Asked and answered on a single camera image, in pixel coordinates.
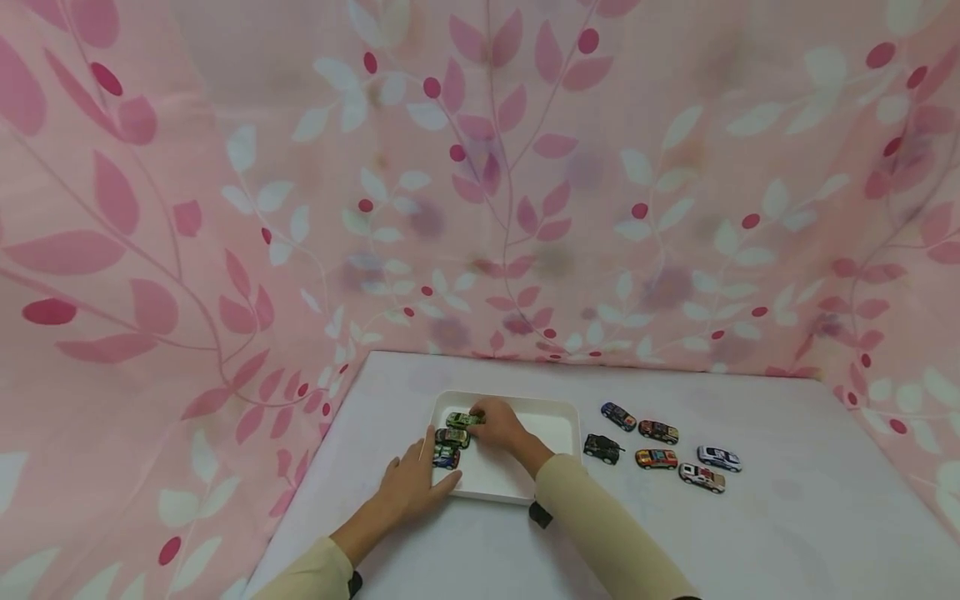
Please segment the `plastic tray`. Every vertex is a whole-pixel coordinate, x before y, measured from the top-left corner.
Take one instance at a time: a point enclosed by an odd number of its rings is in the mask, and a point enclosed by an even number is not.
[[[450,413],[466,413],[482,397],[490,394],[474,394],[448,390],[437,396],[430,422],[437,429],[446,427]],[[568,402],[513,396],[498,396],[510,403],[516,416],[527,431],[536,435],[551,450],[580,458],[580,416]],[[471,439],[470,446],[460,451],[460,466],[463,478],[453,495],[464,498],[530,504],[534,500],[534,482],[513,457],[500,450],[484,447]],[[436,484],[449,471],[435,468],[433,482]]]

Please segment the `sleeve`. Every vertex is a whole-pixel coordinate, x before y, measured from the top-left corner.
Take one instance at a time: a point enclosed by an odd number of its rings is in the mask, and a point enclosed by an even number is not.
[[[540,468],[536,494],[613,600],[695,596],[670,557],[572,456],[558,454]]]
[[[320,538],[253,600],[348,600],[353,565],[340,546]]]

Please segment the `die-cast car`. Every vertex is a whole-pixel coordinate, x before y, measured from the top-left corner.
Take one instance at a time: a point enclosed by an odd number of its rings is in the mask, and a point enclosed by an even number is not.
[[[671,427],[657,420],[642,420],[640,422],[640,435],[671,445],[680,441],[680,432],[677,431],[676,427]]]
[[[740,457],[723,448],[713,447],[711,445],[702,445],[697,448],[697,458],[705,465],[725,468],[734,473],[743,470],[740,464]]]
[[[641,468],[677,468],[680,461],[673,450],[643,448],[636,452],[636,465]]]
[[[607,419],[612,420],[624,431],[629,432],[636,428],[636,419],[634,419],[634,416],[612,402],[607,402],[601,406],[600,413]]]
[[[680,478],[686,483],[694,486],[700,486],[701,488],[710,490],[713,493],[723,493],[727,488],[726,477],[720,473],[715,473],[708,468],[697,467],[696,465],[691,465],[690,463],[683,463],[680,465],[678,474],[680,474]]]

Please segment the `white leaf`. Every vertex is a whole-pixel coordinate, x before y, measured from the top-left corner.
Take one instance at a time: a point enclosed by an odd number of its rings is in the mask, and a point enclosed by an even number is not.
[[[320,73],[338,91],[346,91],[360,85],[353,69],[334,59],[317,59],[313,69]]]
[[[666,130],[666,136],[663,138],[663,149],[673,148],[684,141],[690,134],[690,131],[697,124],[697,119],[703,114],[704,108],[690,107],[677,115],[670,127]]]
[[[742,267],[755,267],[756,265],[768,265],[776,258],[773,253],[765,248],[747,248],[741,250],[733,257],[736,264]]]
[[[300,118],[291,139],[300,143],[317,139],[324,132],[326,117],[329,114],[329,108],[311,108]]]
[[[696,169],[677,167],[670,169],[657,180],[658,192],[675,192],[688,182],[697,179]]]
[[[646,155],[631,148],[620,151],[623,168],[627,172],[627,179],[637,185],[650,185],[654,180],[654,170]]]
[[[306,239],[310,232],[310,207],[298,206],[290,216],[290,237],[298,244]]]
[[[239,484],[240,478],[236,475],[220,482],[220,485],[214,488],[213,492],[206,497],[204,505],[200,509],[200,518],[216,515],[220,509],[224,508],[227,501],[230,500],[230,497],[233,496]]]
[[[817,195],[814,196],[816,200],[823,200],[828,196],[835,194],[840,191],[843,186],[850,183],[850,176],[846,173],[838,173],[836,175],[830,176],[830,178],[824,181],[824,184],[820,186],[820,191],[817,192]]]
[[[695,201],[692,198],[684,198],[670,206],[670,209],[663,213],[660,222],[657,223],[657,231],[664,231],[677,225],[686,215],[686,212],[693,206]]]
[[[293,251],[293,246],[274,240],[270,244],[270,264],[279,267],[290,258],[290,254]]]
[[[446,127],[446,115],[432,102],[408,104],[407,112],[417,125],[429,132],[438,132]]]
[[[385,107],[398,105],[406,92],[407,80],[403,77],[403,73],[391,71],[380,86],[380,104]]]
[[[730,256],[736,252],[739,245],[740,240],[736,236],[736,230],[730,219],[725,219],[713,235],[713,247],[724,256]]]
[[[960,390],[933,367],[924,371],[924,386],[930,395],[949,408],[960,408]]]
[[[639,242],[640,240],[644,239],[653,231],[650,229],[649,225],[636,219],[631,221],[621,221],[613,228],[616,229],[616,232],[623,237],[635,242]]]
[[[292,181],[271,181],[262,188],[256,196],[256,207],[263,212],[274,212],[283,206],[283,201],[294,188]]]
[[[790,192],[782,180],[773,180],[763,194],[763,214],[771,219],[778,219],[787,205],[790,204]]]
[[[227,156],[237,173],[243,173],[256,162],[256,128],[244,125],[227,140]]]
[[[373,49],[383,45],[383,36],[380,34],[380,26],[376,19],[367,12],[362,6],[357,4],[356,0],[348,0],[347,3],[350,13],[350,24],[356,31],[360,39],[364,40],[368,46]]]
[[[59,552],[59,548],[40,550],[0,575],[0,597],[10,600],[33,598],[36,584]]]
[[[403,234],[396,228],[380,228],[373,232],[373,239],[384,244],[392,244],[403,239]]]
[[[783,113],[784,105],[777,102],[767,102],[756,105],[739,119],[727,126],[727,133],[737,137],[747,137],[763,133],[777,122]]]
[[[206,434],[202,429],[197,429],[193,433],[193,443],[190,445],[190,462],[193,465],[193,472],[204,480],[204,483],[210,483],[213,476],[217,474],[217,468],[220,466],[217,461],[217,455],[213,448],[206,441]]]
[[[226,185],[223,189],[220,190],[220,193],[226,198],[233,207],[242,212],[245,215],[253,214],[253,203],[250,201],[250,198],[247,198],[247,194],[243,193],[243,190],[234,185]]]
[[[183,561],[180,571],[174,576],[173,584],[170,586],[172,591],[183,591],[189,588],[193,582],[206,569],[206,564],[210,562],[213,553],[220,547],[222,538],[210,538],[193,551],[193,553]]]
[[[706,321],[710,318],[710,311],[693,302],[684,302],[684,314],[693,321]]]

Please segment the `table surface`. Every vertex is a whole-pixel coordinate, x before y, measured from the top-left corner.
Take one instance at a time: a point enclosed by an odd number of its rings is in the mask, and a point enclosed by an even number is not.
[[[577,406],[584,438],[603,434],[628,450],[615,467],[585,459],[590,475],[709,600],[957,598],[960,548],[815,381],[394,352],[367,359],[245,597],[372,495],[448,389]],[[678,427],[681,460],[719,445],[744,471],[717,496],[673,471],[637,468],[633,452],[659,445],[605,420],[607,400]],[[556,522],[542,531],[523,507],[462,498],[386,540],[358,570],[365,600],[421,600],[438,587],[463,600],[608,597]]]

